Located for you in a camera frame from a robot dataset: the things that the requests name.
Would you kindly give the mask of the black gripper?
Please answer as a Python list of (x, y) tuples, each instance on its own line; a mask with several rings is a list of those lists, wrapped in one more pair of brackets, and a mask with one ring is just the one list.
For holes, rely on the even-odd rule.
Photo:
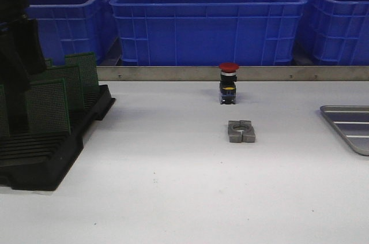
[[(10, 134), (21, 130), (27, 121), (24, 93), (30, 86), (28, 73), (39, 74), (47, 68), (37, 20), (28, 19), (28, 6), (27, 0), (1, 0), (1, 85)], [(5, 31), (21, 35), (20, 52), (13, 34)]]

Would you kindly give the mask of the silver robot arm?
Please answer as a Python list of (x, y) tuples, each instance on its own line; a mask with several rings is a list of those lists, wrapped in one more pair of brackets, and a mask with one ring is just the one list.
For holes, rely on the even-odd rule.
[(1, 0), (1, 137), (9, 137), (7, 92), (23, 93), (31, 76), (46, 70), (37, 20), (26, 13), (27, 0)]

